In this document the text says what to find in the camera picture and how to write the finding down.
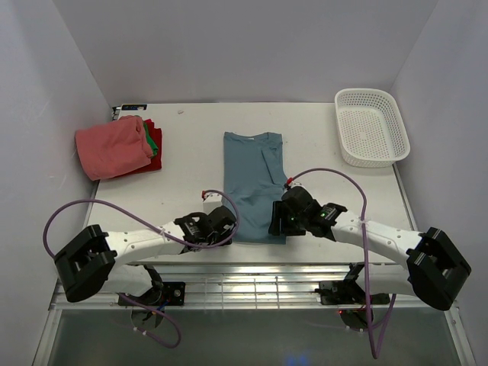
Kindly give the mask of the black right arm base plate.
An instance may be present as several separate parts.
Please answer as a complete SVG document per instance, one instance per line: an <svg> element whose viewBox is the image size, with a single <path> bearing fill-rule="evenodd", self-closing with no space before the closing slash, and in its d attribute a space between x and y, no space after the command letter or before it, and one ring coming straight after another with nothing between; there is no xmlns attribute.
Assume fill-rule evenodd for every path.
<svg viewBox="0 0 488 366"><path fill-rule="evenodd" d="M366 293L355 281L321 281L314 292L322 305L366 304Z"/></svg>

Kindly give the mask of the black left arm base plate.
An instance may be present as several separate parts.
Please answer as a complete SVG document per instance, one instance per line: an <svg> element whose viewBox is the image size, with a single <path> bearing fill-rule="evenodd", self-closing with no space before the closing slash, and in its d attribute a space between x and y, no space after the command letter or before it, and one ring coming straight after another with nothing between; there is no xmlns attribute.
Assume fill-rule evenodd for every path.
<svg viewBox="0 0 488 366"><path fill-rule="evenodd" d="M185 303L185 286L185 282L157 283L139 297L130 294L126 297L150 307L182 306Z"/></svg>

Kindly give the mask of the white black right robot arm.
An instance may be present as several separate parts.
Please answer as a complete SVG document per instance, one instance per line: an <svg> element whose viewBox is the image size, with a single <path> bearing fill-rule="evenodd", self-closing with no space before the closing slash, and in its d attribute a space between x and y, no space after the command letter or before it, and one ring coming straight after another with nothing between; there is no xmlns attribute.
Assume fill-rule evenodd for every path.
<svg viewBox="0 0 488 366"><path fill-rule="evenodd" d="M371 294L404 294L446 311L471 273L444 231L431 227L422 233L365 221L341 205L320 204L301 186L288 189L273 203L268 231L273 236L310 233L393 261L392 268L366 262L351 268L338 291L354 303Z"/></svg>

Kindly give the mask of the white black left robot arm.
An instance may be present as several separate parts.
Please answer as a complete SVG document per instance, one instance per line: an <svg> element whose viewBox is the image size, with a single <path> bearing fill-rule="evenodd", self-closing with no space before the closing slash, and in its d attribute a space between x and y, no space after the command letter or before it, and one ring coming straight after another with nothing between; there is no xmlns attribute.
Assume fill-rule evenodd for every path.
<svg viewBox="0 0 488 366"><path fill-rule="evenodd" d="M210 213L190 213L155 230L105 232L87 226L54 257L56 270L70 303L99 292L122 293L120 304L135 300L149 306L162 302L163 281L145 263L162 255L183 255L229 245L238 220L225 206Z"/></svg>

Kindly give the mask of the blue t shirt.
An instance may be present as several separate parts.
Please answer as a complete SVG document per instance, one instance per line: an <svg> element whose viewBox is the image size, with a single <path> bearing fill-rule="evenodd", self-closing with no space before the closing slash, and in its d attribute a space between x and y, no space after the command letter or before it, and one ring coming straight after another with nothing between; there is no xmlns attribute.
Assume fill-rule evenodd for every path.
<svg viewBox="0 0 488 366"><path fill-rule="evenodd" d="M281 199L287 176L283 140L279 133L223 136L224 192L237 206L240 224L237 242L283 245L283 236L268 232L273 203Z"/></svg>

